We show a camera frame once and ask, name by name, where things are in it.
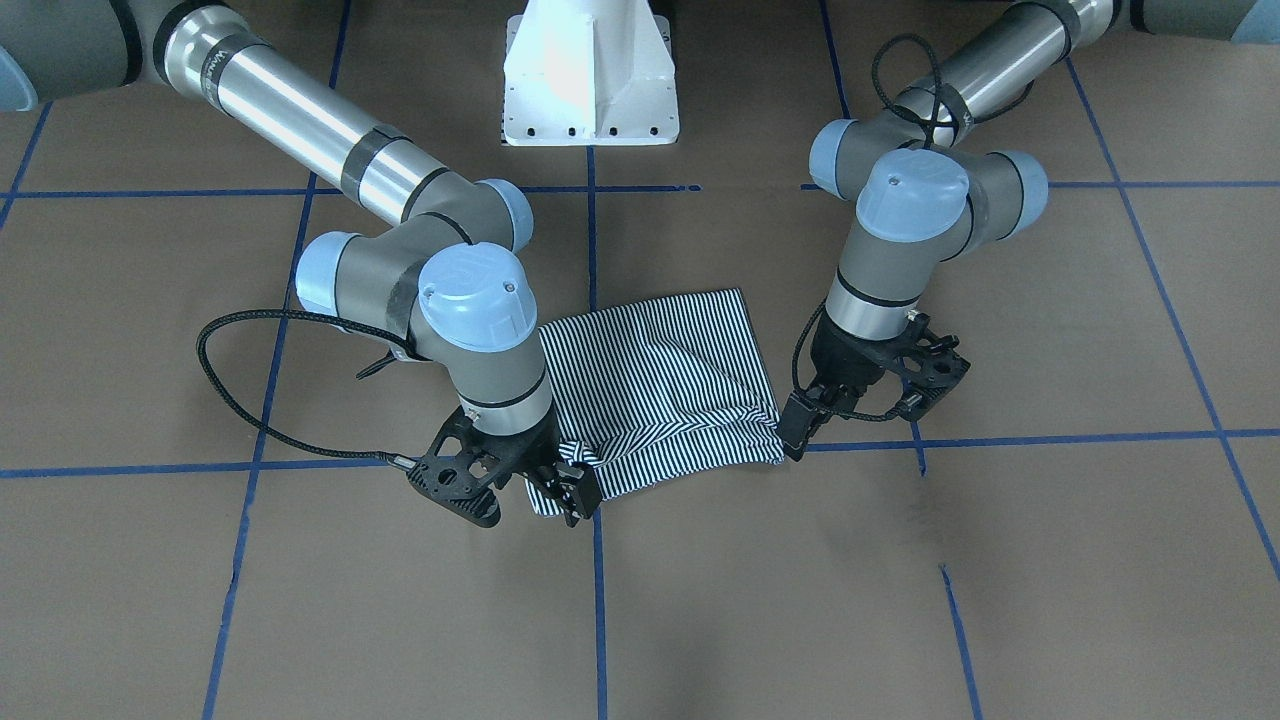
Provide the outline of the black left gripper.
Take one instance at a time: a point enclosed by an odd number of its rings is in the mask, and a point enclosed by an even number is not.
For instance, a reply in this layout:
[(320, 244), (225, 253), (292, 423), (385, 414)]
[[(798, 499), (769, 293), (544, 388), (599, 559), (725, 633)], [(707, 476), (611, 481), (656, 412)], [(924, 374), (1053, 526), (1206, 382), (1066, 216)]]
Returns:
[[(827, 315), (813, 315), (792, 355), (794, 388), (781, 414), (783, 454), (800, 462), (812, 437), (833, 416), (859, 421), (918, 421), (955, 386), (972, 364), (956, 352), (959, 337), (937, 336), (928, 315), (910, 315), (888, 340), (861, 340)], [(867, 391), (892, 372), (902, 383), (899, 401), (881, 414), (858, 411)]]

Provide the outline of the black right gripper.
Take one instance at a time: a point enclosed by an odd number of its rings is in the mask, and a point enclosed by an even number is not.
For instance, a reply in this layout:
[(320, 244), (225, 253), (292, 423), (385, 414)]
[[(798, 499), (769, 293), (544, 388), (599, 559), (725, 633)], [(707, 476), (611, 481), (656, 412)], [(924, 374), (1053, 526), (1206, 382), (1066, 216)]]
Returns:
[(462, 407), (442, 425), (429, 451), (404, 461), (410, 484), (424, 497), (481, 528), (500, 520), (495, 491), (515, 475), (524, 477), (536, 498), (548, 500), (553, 514), (573, 528), (588, 520), (603, 501), (593, 469), (562, 459), (556, 413), (513, 436), (493, 436), (475, 427)]

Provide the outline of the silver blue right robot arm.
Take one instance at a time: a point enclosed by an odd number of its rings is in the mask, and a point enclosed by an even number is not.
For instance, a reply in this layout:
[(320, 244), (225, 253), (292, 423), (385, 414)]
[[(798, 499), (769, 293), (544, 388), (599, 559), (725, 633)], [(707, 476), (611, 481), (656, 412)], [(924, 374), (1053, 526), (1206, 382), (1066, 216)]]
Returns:
[(594, 471), (561, 448), (550, 366), (518, 260), (529, 201), (503, 179), (465, 179), (411, 138), (307, 76), (223, 1), (5, 1), (3, 110), (154, 82), (207, 104), (387, 224), (330, 232), (300, 254), (300, 310), (375, 340), (385, 360), (436, 363), (460, 406), (429, 451), (369, 450), (424, 497), (477, 527), (522, 477), (570, 527), (602, 502)]

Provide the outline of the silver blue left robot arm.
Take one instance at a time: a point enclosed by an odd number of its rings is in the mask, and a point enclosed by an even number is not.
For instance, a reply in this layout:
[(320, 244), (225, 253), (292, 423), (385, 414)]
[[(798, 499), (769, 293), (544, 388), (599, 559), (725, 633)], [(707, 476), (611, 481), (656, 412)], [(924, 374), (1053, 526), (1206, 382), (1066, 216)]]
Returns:
[(1277, 4), (1015, 1), (946, 60), (918, 35), (886, 44), (922, 47), (929, 73), (895, 96), (874, 82), (881, 114), (831, 122), (810, 150), (814, 183), (850, 201), (855, 217), (826, 300), (799, 341), (815, 375), (794, 384), (777, 427), (790, 459), (800, 460), (835, 416), (868, 421), (858, 404), (887, 373), (904, 389), (878, 421), (922, 419), (965, 377), (957, 338), (933, 333), (918, 301), (941, 263), (1032, 225), (1050, 183), (1025, 152), (973, 155), (957, 145), (1021, 102), (1048, 68), (1120, 26), (1275, 44)]

